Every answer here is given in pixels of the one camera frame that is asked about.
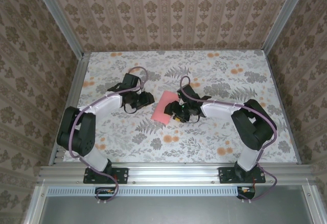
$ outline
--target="table surface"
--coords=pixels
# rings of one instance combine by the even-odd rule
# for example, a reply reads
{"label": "table surface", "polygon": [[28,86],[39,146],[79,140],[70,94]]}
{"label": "table surface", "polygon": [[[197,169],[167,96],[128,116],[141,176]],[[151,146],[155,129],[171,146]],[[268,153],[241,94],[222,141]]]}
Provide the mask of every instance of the table surface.
{"label": "table surface", "polygon": [[[103,96],[122,81],[131,67],[149,72],[146,91],[155,103],[135,114],[121,108],[97,124],[96,147],[113,162],[227,163],[235,162],[244,144],[235,126],[217,118],[185,124],[173,119],[168,125],[151,120],[165,90],[176,92],[180,78],[189,75],[200,97],[245,102],[256,99],[277,125],[277,141],[261,162],[297,162],[294,142],[286,126],[276,89],[263,51],[153,51],[92,53],[79,106]],[[144,80],[145,72],[136,70]],[[73,161],[66,153],[64,161]]]}

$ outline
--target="wire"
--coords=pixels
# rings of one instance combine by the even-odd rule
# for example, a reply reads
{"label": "wire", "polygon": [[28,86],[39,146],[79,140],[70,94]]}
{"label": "wire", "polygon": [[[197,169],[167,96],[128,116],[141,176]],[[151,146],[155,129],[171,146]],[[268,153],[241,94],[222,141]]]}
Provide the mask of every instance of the wire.
{"label": "wire", "polygon": [[146,78],[145,78],[145,81],[142,82],[141,79],[140,79],[140,85],[139,86],[136,86],[136,87],[133,87],[133,88],[129,88],[129,89],[125,89],[125,90],[121,90],[121,91],[117,91],[115,93],[110,93],[108,95],[105,95],[103,97],[101,97],[99,100],[96,100],[94,101],[93,103],[91,103],[90,105],[88,105],[87,107],[85,107],[84,109],[82,109],[76,116],[74,122],[73,122],[73,125],[72,125],[72,129],[71,129],[71,133],[69,134],[69,141],[68,141],[68,150],[69,150],[69,154],[71,155],[71,157],[73,159],[77,159],[79,158],[81,162],[83,162],[87,167],[89,167],[91,170],[93,170],[95,173],[97,174],[100,174],[100,175],[103,175],[103,176],[106,176],[108,178],[110,178],[116,185],[116,191],[115,193],[113,194],[113,196],[109,199],[109,201],[111,201],[113,199],[113,197],[115,197],[118,193],[118,190],[119,190],[119,184],[118,182],[116,181],[115,178],[113,178],[111,175],[109,174],[106,174],[106,173],[103,173],[103,172],[100,172],[98,171],[97,169],[95,169],[94,167],[92,167],[89,163],[87,163],[85,160],[83,160],[82,158],[80,158],[80,155],[74,155],[73,154],[73,150],[72,150],[72,143],[73,143],[73,135],[74,135],[74,131],[75,131],[75,128],[77,126],[77,123],[79,121],[79,119],[81,118],[81,116],[83,115],[83,113],[85,113],[87,110],[89,110],[90,108],[92,108],[93,106],[95,106],[96,104],[98,104],[99,102],[113,96],[113,95],[117,95],[117,94],[121,94],[121,93],[125,93],[125,92],[129,92],[129,91],[134,91],[135,89],[138,89],[138,88],[143,88],[144,87],[144,84],[148,81],[148,71],[142,67],[142,66],[136,66],[136,67],[133,67],[131,68],[128,73],[130,73],[133,69],[142,69],[145,71],[145,74],[146,74]]}
{"label": "wire", "polygon": [[186,123],[197,123],[200,121],[200,116],[198,116],[198,120],[196,122],[186,122]]}
{"label": "wire", "polygon": [[[100,203],[100,201],[101,201],[101,200],[99,199],[99,193],[102,192],[102,191],[105,191],[105,190],[108,190],[108,188],[99,188],[99,189],[97,190],[97,193],[96,193],[96,199],[98,200],[98,203]],[[115,194],[112,195],[109,199],[104,200],[103,202],[104,202],[104,203],[106,203],[107,201],[109,202],[109,201],[111,201],[111,199],[112,199],[113,197],[115,197]]]}
{"label": "wire", "polygon": [[222,104],[222,105],[228,105],[228,106],[236,106],[236,107],[240,107],[240,108],[243,108],[243,109],[246,109],[256,115],[258,115],[259,117],[261,117],[263,120],[265,120],[268,125],[271,127],[273,133],[274,133],[274,138],[268,142],[266,145],[264,145],[262,148],[261,148],[261,151],[256,159],[256,163],[257,163],[257,166],[264,172],[266,173],[267,175],[273,177],[275,179],[275,182],[274,184],[265,192],[263,193],[262,195],[258,196],[258,197],[255,197],[253,199],[248,199],[247,197],[239,194],[241,197],[245,198],[246,200],[248,200],[249,202],[251,201],[256,201],[260,198],[262,198],[263,196],[267,195],[277,184],[277,178],[276,176],[274,176],[273,174],[269,173],[268,171],[264,170],[261,165],[259,164],[259,160],[260,158],[262,157],[262,154],[264,152],[264,149],[267,148],[268,146],[270,146],[272,143],[274,143],[276,140],[277,140],[277,130],[275,129],[274,125],[272,124],[272,122],[269,121],[268,118],[266,118],[263,114],[261,114],[260,112],[250,108],[250,107],[247,107],[245,105],[242,105],[242,104],[236,104],[236,103],[229,103],[229,102],[224,102],[224,101],[217,101],[217,100],[206,100],[206,101],[203,101],[203,100],[200,100],[200,99],[195,99],[191,96],[189,96],[184,90],[183,90],[183,86],[182,86],[182,83],[183,83],[183,80],[187,78],[189,80],[189,84],[191,83],[191,79],[189,76],[183,76],[181,79],[180,79],[180,82],[179,82],[179,86],[180,86],[180,90],[182,91],[182,93],[188,97],[189,99],[191,100],[194,100],[194,101],[197,101],[197,102],[202,102],[202,103],[214,103],[214,104]]}
{"label": "wire", "polygon": [[255,178],[254,177],[252,177],[253,178],[253,185],[252,185],[252,187],[254,188],[254,190],[255,190]]}
{"label": "wire", "polygon": [[124,105],[124,111],[125,111],[127,114],[134,114],[135,112],[137,112],[137,109],[135,109],[135,111],[133,111],[132,113],[128,113],[128,112],[126,111],[126,106]]}

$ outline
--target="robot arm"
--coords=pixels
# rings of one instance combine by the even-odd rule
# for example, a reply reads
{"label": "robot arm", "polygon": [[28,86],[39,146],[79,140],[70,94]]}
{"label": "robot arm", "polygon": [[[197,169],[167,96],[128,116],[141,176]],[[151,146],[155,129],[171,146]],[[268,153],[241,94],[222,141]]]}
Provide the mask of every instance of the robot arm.
{"label": "robot arm", "polygon": [[[168,104],[165,108],[165,113],[173,116],[173,119],[180,122],[188,122],[190,115],[216,117],[233,122],[245,145],[235,163],[235,175],[240,181],[243,181],[249,175],[248,172],[251,172],[256,166],[263,145],[273,136],[273,130],[270,125],[260,116],[244,108],[206,102],[211,97],[204,96],[200,98],[189,84],[183,87],[183,91],[188,96],[196,100],[203,100],[203,102],[189,99],[179,89],[177,91],[178,96],[184,103],[181,105],[178,102]],[[244,104],[242,103],[242,105],[261,113],[276,128],[275,123],[257,101],[251,99]]]}
{"label": "robot arm", "polygon": [[[141,92],[141,90],[112,94],[112,92],[121,92],[127,89],[136,88],[138,82],[139,78],[137,76],[128,73],[125,74],[122,83],[118,83],[106,92],[106,98],[97,102],[96,105],[90,106],[90,108],[82,114],[77,124],[79,128],[76,127],[74,130],[72,140],[73,154],[79,155],[81,160],[99,172],[111,174],[112,168],[111,161],[104,157],[95,147],[96,124],[112,111],[119,109],[120,107],[125,108],[126,105],[130,105],[132,109],[137,111],[143,106],[154,102],[152,94],[145,91]],[[57,143],[66,150],[68,150],[69,135],[72,130],[73,122],[77,115],[86,107],[88,106],[82,106],[79,108],[71,106],[68,107],[63,114],[58,131]]]}
{"label": "robot arm", "polygon": [[[257,101],[251,99],[242,105],[260,112],[276,128],[275,123]],[[201,110],[205,117],[217,117],[234,123],[244,143],[243,151],[235,167],[239,166],[239,171],[252,170],[256,166],[263,145],[273,136],[273,131],[266,121],[246,109],[234,106],[204,103]]]}

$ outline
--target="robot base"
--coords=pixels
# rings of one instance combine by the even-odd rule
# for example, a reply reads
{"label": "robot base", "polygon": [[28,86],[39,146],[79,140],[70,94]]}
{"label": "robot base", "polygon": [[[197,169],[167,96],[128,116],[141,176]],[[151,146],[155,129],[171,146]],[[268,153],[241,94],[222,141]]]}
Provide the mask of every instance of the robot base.
{"label": "robot base", "polygon": [[[127,184],[128,168],[112,168],[110,175],[117,180],[119,184]],[[114,182],[106,176],[95,173],[90,168],[85,169],[84,184],[114,184]]]}
{"label": "robot base", "polygon": [[240,179],[235,174],[235,167],[220,167],[218,168],[219,181],[221,184],[232,184],[232,183],[265,183],[266,178],[264,172],[260,168],[254,167],[243,179]]}

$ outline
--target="purple cable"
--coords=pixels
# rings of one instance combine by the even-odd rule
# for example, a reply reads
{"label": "purple cable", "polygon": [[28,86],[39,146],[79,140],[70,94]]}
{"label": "purple cable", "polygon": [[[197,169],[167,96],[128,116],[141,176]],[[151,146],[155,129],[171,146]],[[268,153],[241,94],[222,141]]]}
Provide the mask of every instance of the purple cable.
{"label": "purple cable", "polygon": [[[71,133],[69,134],[69,142],[68,142],[68,150],[69,150],[69,154],[71,155],[71,157],[73,159],[76,159],[76,158],[80,158],[79,155],[75,156],[73,154],[73,150],[72,150],[72,143],[73,143],[73,136],[74,136],[74,131],[75,131],[75,128],[76,128],[76,125],[78,123],[78,120],[81,118],[81,116],[83,115],[84,112],[86,112],[87,110],[89,110],[90,108],[92,108],[92,106],[95,106],[96,104],[98,104],[99,102],[109,98],[110,96],[113,96],[113,95],[117,95],[117,94],[121,94],[121,93],[125,93],[125,92],[128,92],[128,91],[133,91],[133,90],[136,90],[136,89],[139,89],[139,88],[143,88],[144,87],[144,84],[148,81],[148,71],[142,67],[142,66],[136,66],[136,67],[133,67],[131,69],[129,69],[128,73],[130,73],[132,70],[134,69],[142,69],[145,71],[145,75],[146,75],[146,78],[145,78],[145,81],[142,82],[140,80],[140,85],[139,86],[136,86],[136,87],[133,87],[133,88],[129,88],[129,89],[125,89],[125,90],[122,90],[122,91],[118,91],[118,92],[115,92],[115,93],[111,93],[109,95],[105,95],[104,97],[101,97],[99,100],[96,100],[94,101],[92,104],[88,105],[87,107],[85,107],[83,110],[81,110],[78,115],[76,116],[74,122],[73,122],[73,126],[72,126],[72,129],[71,129]],[[108,178],[110,178],[116,185],[116,191],[115,193],[113,194],[113,196],[109,199],[109,201],[111,201],[113,199],[113,197],[115,197],[118,193],[118,190],[119,190],[119,185],[118,185],[118,182],[116,181],[115,178],[113,178],[111,175],[109,174],[106,174],[106,173],[103,173],[103,172],[100,172],[98,171],[97,169],[93,168],[90,164],[88,164],[86,161],[84,161],[83,159],[80,158],[80,161],[83,162],[87,167],[89,167],[91,170],[93,170],[94,172],[100,174],[100,175],[103,175],[103,176],[106,176]]]}
{"label": "purple cable", "polygon": [[248,110],[248,111],[250,111],[250,112],[252,112],[252,113],[254,113],[254,114],[257,114],[258,116],[260,116],[263,120],[265,120],[265,121],[269,124],[269,126],[271,127],[271,129],[272,129],[272,131],[273,131],[273,133],[274,133],[274,138],[273,138],[269,143],[267,143],[266,145],[264,145],[264,146],[261,148],[261,151],[260,151],[260,153],[259,153],[259,156],[258,156],[258,158],[256,159],[256,163],[257,163],[258,167],[259,167],[263,172],[265,172],[265,173],[268,174],[269,176],[273,177],[273,178],[275,179],[275,182],[274,182],[274,184],[269,188],[269,190],[268,190],[267,192],[265,192],[264,194],[260,195],[259,197],[255,197],[255,198],[253,198],[253,199],[248,199],[247,197],[245,197],[245,196],[239,194],[241,197],[245,198],[245,199],[248,200],[248,201],[255,201],[255,200],[258,200],[258,199],[262,198],[263,196],[265,196],[268,192],[270,192],[270,191],[271,191],[271,190],[276,186],[276,184],[277,184],[277,178],[276,178],[273,174],[271,174],[271,173],[267,172],[266,170],[264,170],[264,169],[261,167],[261,165],[259,164],[259,160],[260,160],[260,158],[261,158],[261,156],[262,156],[262,154],[263,154],[264,149],[267,148],[268,146],[270,146],[272,143],[274,143],[274,142],[277,140],[277,130],[275,129],[274,125],[269,121],[268,118],[266,118],[266,117],[265,117],[264,115],[262,115],[260,112],[254,110],[254,109],[252,109],[252,108],[250,108],[250,107],[247,107],[247,106],[245,106],[245,105],[233,104],[233,103],[223,102],[223,101],[217,101],[217,100],[205,100],[205,101],[204,101],[204,100],[195,99],[195,98],[189,96],[189,95],[188,95],[188,94],[183,90],[182,83],[183,83],[183,79],[184,79],[184,78],[187,78],[187,79],[189,80],[189,84],[191,83],[191,79],[190,79],[189,76],[183,76],[183,77],[180,79],[179,86],[180,86],[180,90],[182,91],[182,93],[183,93],[186,97],[188,97],[189,99],[194,100],[194,101],[197,101],[197,102],[202,102],[202,103],[213,103],[213,104],[217,103],[217,104],[222,104],[222,105],[229,105],[229,106],[240,107],[240,108],[246,109],[246,110]]}

